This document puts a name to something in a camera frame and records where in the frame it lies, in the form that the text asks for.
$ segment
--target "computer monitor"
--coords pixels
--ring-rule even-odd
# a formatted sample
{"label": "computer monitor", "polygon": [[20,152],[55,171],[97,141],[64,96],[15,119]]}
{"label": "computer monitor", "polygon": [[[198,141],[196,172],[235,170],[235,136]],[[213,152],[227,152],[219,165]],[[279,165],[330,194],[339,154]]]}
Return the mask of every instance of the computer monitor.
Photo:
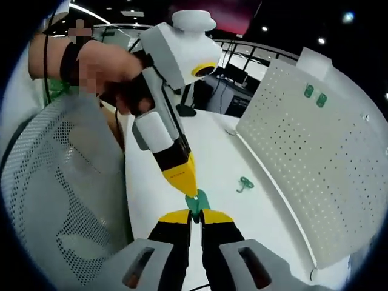
{"label": "computer monitor", "polygon": [[232,79],[233,81],[242,84],[247,77],[247,72],[241,70],[232,64],[227,64],[224,70],[224,76],[226,78]]}
{"label": "computer monitor", "polygon": [[256,92],[257,88],[260,85],[260,81],[251,76],[247,76],[247,78],[245,79],[245,83],[245,89],[247,89],[249,92],[252,92],[253,94]]}

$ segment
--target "white desk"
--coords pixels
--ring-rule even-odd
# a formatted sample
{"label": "white desk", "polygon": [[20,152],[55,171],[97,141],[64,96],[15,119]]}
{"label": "white desk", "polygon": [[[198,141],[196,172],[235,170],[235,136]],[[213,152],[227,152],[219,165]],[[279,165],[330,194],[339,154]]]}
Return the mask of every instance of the white desk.
{"label": "white desk", "polygon": [[[193,118],[183,118],[187,140],[196,160],[198,187],[206,192],[210,207],[231,216],[245,239],[255,239],[290,264],[294,277],[307,284],[340,289],[347,275],[349,258],[319,270],[310,281],[313,264],[303,238],[275,187],[237,136],[225,132],[238,119],[197,110]],[[162,176],[150,151],[142,152],[132,134],[129,118],[125,145],[127,197],[133,236],[147,238],[158,218],[186,209],[184,195]],[[253,189],[240,188],[245,176]],[[192,224],[190,263],[183,291],[207,283],[202,267],[201,231]]]}

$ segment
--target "perforated panel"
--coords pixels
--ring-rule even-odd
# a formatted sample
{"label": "perforated panel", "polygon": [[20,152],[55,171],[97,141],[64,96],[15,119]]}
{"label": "perforated panel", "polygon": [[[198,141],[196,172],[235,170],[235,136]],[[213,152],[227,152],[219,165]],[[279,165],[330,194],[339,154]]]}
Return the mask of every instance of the perforated panel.
{"label": "perforated panel", "polygon": [[[314,91],[307,98],[309,84]],[[321,93],[327,96],[322,108],[316,103]],[[276,60],[236,129],[288,200],[318,267],[376,234],[387,209],[388,141],[377,142],[356,104]]]}
{"label": "perforated panel", "polygon": [[127,244],[124,156],[95,101],[65,96],[46,107],[1,177],[17,236],[60,290],[89,283]]}

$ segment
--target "ceiling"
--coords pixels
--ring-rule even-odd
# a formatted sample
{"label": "ceiling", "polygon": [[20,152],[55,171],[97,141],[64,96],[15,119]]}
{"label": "ceiling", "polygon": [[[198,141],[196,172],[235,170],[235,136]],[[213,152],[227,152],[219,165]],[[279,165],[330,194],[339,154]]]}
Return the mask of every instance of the ceiling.
{"label": "ceiling", "polygon": [[[168,15],[173,0],[71,0],[72,3],[96,13],[112,23],[155,25]],[[376,103],[388,119],[388,45],[383,37],[388,24],[383,2],[337,0],[262,0],[262,5],[242,40],[276,47],[300,54],[303,47],[316,50],[333,61],[336,68],[353,79]],[[134,20],[122,10],[144,13]],[[352,11],[351,24],[341,22],[345,12]],[[65,23],[56,24],[51,32],[64,33],[74,26],[76,19],[85,19],[93,25],[101,20],[70,9]],[[234,38],[223,32],[212,32],[217,37]],[[326,40],[324,45],[318,38]]]}

